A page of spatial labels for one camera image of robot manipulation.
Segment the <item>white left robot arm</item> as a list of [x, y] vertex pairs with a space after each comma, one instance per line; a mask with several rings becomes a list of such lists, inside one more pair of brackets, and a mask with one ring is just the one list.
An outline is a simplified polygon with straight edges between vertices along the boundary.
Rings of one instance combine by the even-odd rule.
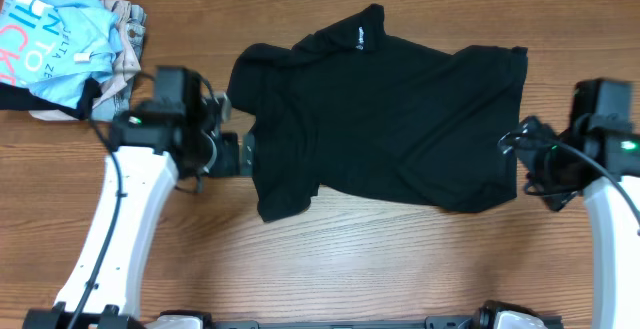
[[160, 66], [152, 98], [118, 114], [104, 181], [82, 251], [49, 309], [31, 309], [26, 328], [140, 328], [143, 276], [160, 214], [179, 181], [235, 177], [238, 137], [223, 132], [231, 101], [199, 73]]

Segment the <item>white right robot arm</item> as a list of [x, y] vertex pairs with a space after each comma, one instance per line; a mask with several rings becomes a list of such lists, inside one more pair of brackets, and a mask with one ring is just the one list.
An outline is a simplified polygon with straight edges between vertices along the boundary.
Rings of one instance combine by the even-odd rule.
[[577, 83], [561, 133], [525, 118], [499, 141], [526, 167], [526, 194], [554, 212], [581, 196], [593, 239], [594, 328], [639, 325], [639, 136], [633, 86], [598, 78]]

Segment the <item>black t-shirt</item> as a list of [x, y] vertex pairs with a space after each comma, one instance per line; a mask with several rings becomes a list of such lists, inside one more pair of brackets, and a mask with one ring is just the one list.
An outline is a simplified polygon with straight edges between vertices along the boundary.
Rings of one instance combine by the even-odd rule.
[[448, 54], [389, 35], [373, 4], [291, 48], [248, 47], [227, 90], [254, 125], [252, 179], [266, 222], [302, 213], [321, 186], [478, 213], [517, 195], [499, 140], [519, 119], [523, 47]]

